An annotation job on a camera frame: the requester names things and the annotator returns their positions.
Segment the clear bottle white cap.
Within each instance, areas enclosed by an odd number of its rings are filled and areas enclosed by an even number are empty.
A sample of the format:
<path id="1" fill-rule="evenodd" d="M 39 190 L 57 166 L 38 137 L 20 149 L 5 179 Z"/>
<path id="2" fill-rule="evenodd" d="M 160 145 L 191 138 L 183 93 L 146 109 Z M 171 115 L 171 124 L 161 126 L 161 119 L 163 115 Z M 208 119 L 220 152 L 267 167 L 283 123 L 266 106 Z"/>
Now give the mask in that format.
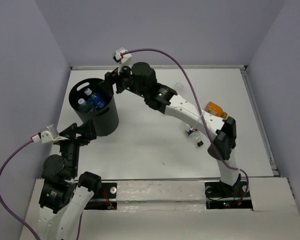
<path id="1" fill-rule="evenodd" d="M 92 114 L 96 112 L 94 105 L 89 101 L 85 101 L 83 98 L 78 99 L 77 103 L 78 111 L 80 113 Z"/>

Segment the blue label plastic bottle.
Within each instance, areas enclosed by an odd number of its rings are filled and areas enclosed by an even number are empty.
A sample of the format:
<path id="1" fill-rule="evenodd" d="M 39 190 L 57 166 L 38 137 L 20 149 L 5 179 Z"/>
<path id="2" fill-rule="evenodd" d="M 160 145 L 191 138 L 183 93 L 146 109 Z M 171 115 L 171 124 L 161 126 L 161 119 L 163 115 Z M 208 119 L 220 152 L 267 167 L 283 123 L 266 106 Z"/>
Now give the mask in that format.
<path id="1" fill-rule="evenodd" d="M 85 95 L 87 96 L 87 100 L 94 106 L 98 111 L 103 109 L 106 106 L 106 100 L 104 97 L 97 93 L 93 92 L 90 88 L 86 88 L 84 90 Z"/>

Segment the small pepsi label bottle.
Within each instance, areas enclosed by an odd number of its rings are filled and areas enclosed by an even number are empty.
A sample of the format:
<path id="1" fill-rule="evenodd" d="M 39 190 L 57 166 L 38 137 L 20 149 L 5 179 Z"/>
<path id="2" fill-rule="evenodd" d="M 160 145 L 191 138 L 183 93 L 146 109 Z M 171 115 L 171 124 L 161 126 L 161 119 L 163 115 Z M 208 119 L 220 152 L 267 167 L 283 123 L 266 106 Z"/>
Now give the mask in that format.
<path id="1" fill-rule="evenodd" d="M 184 131 L 197 147 L 201 147 L 204 145 L 202 136 L 196 128 L 186 123 L 184 126 Z"/>

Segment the orange juice bottle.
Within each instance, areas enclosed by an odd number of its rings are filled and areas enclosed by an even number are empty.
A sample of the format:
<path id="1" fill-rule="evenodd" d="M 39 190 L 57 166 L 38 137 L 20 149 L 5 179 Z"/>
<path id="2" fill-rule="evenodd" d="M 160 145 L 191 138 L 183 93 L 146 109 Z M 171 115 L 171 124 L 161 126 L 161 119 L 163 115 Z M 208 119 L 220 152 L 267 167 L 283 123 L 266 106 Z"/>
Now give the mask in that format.
<path id="1" fill-rule="evenodd" d="M 225 111 L 223 111 L 223 109 L 219 105 L 217 105 L 211 101 L 207 103 L 204 110 L 207 113 L 214 115 L 216 117 L 220 117 L 223 119 L 226 119 L 228 117 L 228 114 Z"/>

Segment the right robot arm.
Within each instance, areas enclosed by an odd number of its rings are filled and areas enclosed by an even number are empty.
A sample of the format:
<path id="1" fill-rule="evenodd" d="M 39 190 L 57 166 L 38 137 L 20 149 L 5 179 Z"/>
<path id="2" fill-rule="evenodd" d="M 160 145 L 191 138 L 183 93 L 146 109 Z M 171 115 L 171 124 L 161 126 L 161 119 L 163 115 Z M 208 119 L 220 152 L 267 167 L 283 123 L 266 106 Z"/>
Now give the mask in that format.
<path id="1" fill-rule="evenodd" d="M 231 158 L 237 138 L 234 118 L 224 119 L 193 105 L 176 90 L 159 83 L 155 70 L 145 62 L 118 67 L 104 77 L 107 83 L 116 86 L 118 94 L 127 90 L 138 95 L 151 109 L 179 119 L 204 134 L 210 140 L 207 152 L 217 160 L 221 192 L 232 196 L 238 191 L 241 175 L 236 161 Z"/>

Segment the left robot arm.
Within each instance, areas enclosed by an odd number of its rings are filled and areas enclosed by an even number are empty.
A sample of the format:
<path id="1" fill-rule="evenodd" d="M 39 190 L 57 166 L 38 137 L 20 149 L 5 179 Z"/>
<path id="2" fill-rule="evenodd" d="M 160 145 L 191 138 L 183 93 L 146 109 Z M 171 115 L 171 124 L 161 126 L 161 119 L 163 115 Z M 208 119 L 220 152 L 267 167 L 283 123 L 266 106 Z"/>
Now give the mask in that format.
<path id="1" fill-rule="evenodd" d="M 59 154 L 48 156 L 43 163 L 37 227 L 40 240 L 69 239 L 87 203 L 100 194 L 99 175 L 86 171 L 78 176 L 80 147 L 96 138 L 92 120 L 73 123 L 61 132 L 49 125 L 32 137 L 35 143 L 59 146 Z"/>

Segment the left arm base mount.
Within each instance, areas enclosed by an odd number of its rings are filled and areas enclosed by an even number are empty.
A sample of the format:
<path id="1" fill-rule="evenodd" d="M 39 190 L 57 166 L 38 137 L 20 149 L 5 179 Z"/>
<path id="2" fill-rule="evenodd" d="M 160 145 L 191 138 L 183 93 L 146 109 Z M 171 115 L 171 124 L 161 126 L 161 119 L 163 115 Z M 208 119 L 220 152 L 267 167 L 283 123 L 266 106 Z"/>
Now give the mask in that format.
<path id="1" fill-rule="evenodd" d="M 102 181 L 101 189 L 89 200 L 85 210 L 108 211 L 117 209 L 118 183 L 116 181 Z"/>

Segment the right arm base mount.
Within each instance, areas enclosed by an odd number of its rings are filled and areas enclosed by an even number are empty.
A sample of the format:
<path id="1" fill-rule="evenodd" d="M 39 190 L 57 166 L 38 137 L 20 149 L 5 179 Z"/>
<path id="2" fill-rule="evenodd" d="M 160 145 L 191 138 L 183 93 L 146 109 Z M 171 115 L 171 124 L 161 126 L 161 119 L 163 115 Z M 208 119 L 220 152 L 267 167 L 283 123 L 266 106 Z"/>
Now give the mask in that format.
<path id="1" fill-rule="evenodd" d="M 207 210 L 253 209 L 250 192 L 245 193 L 246 181 L 241 181 L 236 187 L 220 181 L 208 181 L 204 187 Z"/>

